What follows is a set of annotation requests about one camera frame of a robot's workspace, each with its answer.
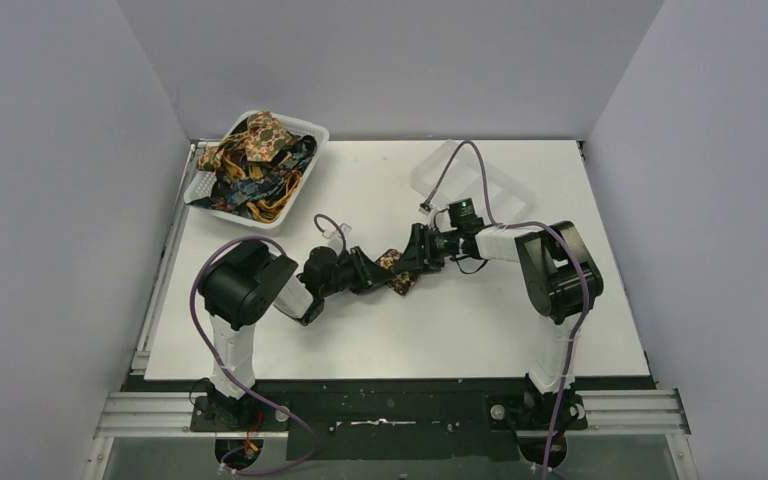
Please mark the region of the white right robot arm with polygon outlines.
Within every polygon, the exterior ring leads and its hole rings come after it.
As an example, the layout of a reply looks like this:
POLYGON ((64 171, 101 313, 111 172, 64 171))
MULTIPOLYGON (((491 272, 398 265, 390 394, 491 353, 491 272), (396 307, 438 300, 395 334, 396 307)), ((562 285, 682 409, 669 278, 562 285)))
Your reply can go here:
POLYGON ((506 261, 519 266, 527 298, 543 321, 527 379, 542 394, 572 386, 572 362, 579 330, 603 293, 604 282, 576 226, 523 222, 487 224, 473 201, 448 205, 450 228, 414 224, 396 273, 438 272, 448 260, 506 261))

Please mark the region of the brown floral tie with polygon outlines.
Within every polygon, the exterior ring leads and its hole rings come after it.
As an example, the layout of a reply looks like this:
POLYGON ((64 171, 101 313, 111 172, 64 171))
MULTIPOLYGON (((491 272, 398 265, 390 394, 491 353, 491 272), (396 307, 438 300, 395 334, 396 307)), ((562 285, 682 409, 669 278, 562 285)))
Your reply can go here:
POLYGON ((392 274, 392 278, 386 285, 397 295, 404 297, 416 285, 419 275, 415 272, 399 272, 396 264, 401 257, 401 251, 388 249, 375 260, 375 264, 392 274))

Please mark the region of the white plastic basket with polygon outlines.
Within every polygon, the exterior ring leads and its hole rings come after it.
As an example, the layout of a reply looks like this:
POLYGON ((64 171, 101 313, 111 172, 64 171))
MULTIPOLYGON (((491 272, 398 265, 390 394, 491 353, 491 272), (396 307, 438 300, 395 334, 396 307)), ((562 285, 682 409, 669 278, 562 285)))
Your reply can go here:
MULTIPOLYGON (((247 116, 254 114, 256 111, 249 111, 243 113, 237 120, 236 124, 230 128, 227 134, 231 133, 232 130, 247 116)), ((324 148, 329 140, 329 132, 326 128, 313 124, 308 121, 292 118, 286 115, 276 114, 273 113, 278 120, 280 120, 284 127, 289 130, 292 134, 296 136, 305 136, 310 135, 312 136, 318 143, 318 150, 314 154, 313 159, 305 173, 303 174, 300 187, 296 191, 296 193, 290 198, 287 205, 283 209, 283 211, 278 215, 277 220, 272 223, 260 223, 253 219, 246 218, 246 217, 240 217, 236 215, 232 215, 230 213, 221 212, 217 210, 212 210, 208 208, 204 208, 200 202, 202 198, 205 198, 210 195, 212 187, 215 183, 215 174, 213 172, 207 172, 207 171, 201 171, 196 168, 197 160, 201 157, 201 155, 204 153, 205 149, 207 147, 215 146, 219 143, 217 142, 209 142, 205 146, 200 148, 201 153, 196 157, 195 159, 195 172, 194 176, 190 182, 190 184, 185 188, 184 194, 183 194, 183 201, 186 205, 193 207, 199 211, 202 211, 208 215, 212 215, 216 218, 219 218, 221 220, 226 220, 228 222, 236 223, 238 225, 246 226, 249 228, 259 229, 261 231, 269 231, 273 230, 276 231, 279 229, 279 227, 282 225, 282 223, 286 220, 286 218, 289 215, 289 212, 291 210, 291 207, 293 203, 296 201, 296 199, 299 197, 300 192, 303 189, 303 186, 307 182, 307 180, 311 177, 313 173, 313 169, 318 162, 320 150, 324 148)))

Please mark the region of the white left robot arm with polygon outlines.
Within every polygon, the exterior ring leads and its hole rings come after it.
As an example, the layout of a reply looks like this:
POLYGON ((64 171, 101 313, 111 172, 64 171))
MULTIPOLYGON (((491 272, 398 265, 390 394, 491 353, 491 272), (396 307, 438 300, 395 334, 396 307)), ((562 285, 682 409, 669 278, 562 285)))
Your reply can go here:
POLYGON ((316 247, 300 273, 297 268, 289 256, 272 253, 265 240, 245 238, 209 260, 196 277, 191 295, 203 300, 213 332, 209 394, 219 398, 216 415, 231 429, 243 429, 255 418, 256 403, 248 395, 255 384, 254 333, 270 308, 307 326, 328 297, 345 291, 361 295, 396 278, 357 247, 343 253, 316 247))

